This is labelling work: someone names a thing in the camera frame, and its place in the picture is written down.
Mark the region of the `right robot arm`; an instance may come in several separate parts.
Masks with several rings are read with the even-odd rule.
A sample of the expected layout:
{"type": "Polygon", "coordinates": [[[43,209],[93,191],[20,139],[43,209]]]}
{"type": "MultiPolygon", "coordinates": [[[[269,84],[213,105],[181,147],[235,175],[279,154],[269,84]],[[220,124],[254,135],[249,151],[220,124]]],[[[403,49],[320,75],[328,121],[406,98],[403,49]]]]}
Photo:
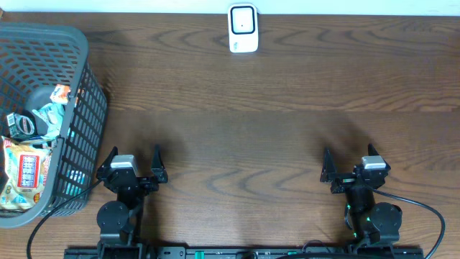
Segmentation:
{"type": "Polygon", "coordinates": [[[374,199],[391,167],[373,145],[367,149],[368,155],[349,173],[338,172],[330,150],[325,149],[320,177],[321,182],[331,184],[331,193],[346,196],[344,220],[355,235],[348,251],[354,254],[365,248],[390,248],[400,239],[402,224],[400,207],[374,199]]]}

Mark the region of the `large yellow snack bag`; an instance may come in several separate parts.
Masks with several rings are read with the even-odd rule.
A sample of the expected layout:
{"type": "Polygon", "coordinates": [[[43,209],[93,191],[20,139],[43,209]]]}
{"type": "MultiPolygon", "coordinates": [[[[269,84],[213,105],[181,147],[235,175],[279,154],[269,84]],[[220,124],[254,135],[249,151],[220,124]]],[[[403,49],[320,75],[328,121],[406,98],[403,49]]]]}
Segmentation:
{"type": "Polygon", "coordinates": [[[45,190],[52,151],[2,136],[6,185],[1,210],[24,212],[34,207],[45,190]]]}

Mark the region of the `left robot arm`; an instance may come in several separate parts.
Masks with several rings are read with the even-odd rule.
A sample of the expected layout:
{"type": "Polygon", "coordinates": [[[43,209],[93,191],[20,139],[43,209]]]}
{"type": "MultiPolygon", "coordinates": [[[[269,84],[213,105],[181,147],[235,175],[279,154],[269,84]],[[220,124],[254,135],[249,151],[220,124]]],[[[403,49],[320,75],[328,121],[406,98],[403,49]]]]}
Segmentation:
{"type": "Polygon", "coordinates": [[[141,240],[140,230],[146,196],[168,182],[160,147],[155,146],[150,176],[138,176],[133,155],[120,155],[114,147],[98,168],[96,177],[116,200],[105,203],[96,221],[100,228],[97,258],[156,258],[156,249],[141,240]]]}

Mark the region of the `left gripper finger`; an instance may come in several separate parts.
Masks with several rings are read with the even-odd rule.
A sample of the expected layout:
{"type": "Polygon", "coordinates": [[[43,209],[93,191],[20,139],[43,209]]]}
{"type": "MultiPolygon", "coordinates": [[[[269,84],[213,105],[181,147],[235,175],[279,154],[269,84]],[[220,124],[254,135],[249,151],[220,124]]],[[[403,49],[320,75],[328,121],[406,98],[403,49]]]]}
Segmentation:
{"type": "Polygon", "coordinates": [[[155,145],[154,147],[154,154],[152,157],[152,163],[150,169],[153,173],[164,173],[165,166],[163,165],[161,154],[160,154],[160,146],[155,145]]]}
{"type": "Polygon", "coordinates": [[[111,167],[111,162],[114,159],[114,157],[118,155],[118,148],[114,146],[109,153],[108,157],[105,159],[105,161],[101,164],[102,169],[107,169],[111,167]]]}

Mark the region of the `teal wet-wipe packet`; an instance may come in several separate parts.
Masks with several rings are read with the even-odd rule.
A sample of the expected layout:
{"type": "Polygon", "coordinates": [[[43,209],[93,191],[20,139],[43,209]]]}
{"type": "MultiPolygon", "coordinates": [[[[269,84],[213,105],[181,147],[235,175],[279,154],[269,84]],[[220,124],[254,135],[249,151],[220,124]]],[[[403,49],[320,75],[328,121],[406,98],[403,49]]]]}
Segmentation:
{"type": "Polygon", "coordinates": [[[65,115],[65,109],[62,104],[49,103],[42,108],[32,110],[33,115],[38,118],[39,122],[46,124],[45,129],[41,129],[38,135],[45,139],[53,139],[60,134],[65,115]]]}

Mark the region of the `orange tissue packet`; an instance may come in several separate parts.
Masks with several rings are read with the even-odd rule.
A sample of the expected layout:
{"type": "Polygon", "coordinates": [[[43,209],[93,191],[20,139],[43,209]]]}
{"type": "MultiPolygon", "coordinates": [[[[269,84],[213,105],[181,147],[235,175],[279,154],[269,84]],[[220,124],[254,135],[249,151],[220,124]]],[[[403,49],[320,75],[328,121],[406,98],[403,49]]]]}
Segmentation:
{"type": "Polygon", "coordinates": [[[71,89],[69,86],[57,84],[50,94],[50,100],[54,104],[67,105],[69,102],[68,95],[71,89]]]}

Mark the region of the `green Kleenex tissue packet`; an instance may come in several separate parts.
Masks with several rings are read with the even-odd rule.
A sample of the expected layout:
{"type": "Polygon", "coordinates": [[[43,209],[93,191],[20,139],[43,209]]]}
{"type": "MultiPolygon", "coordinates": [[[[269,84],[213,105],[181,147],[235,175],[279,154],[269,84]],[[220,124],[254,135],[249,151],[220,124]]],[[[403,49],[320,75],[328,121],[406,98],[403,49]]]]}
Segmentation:
{"type": "MultiPolygon", "coordinates": [[[[86,179],[86,175],[83,172],[75,170],[68,171],[67,177],[70,180],[75,181],[77,184],[80,184],[81,186],[85,183],[86,179]]],[[[65,193],[71,196],[75,196],[77,194],[80,194],[82,190],[82,187],[78,187],[75,186],[73,183],[69,183],[65,189],[65,193]]]]}

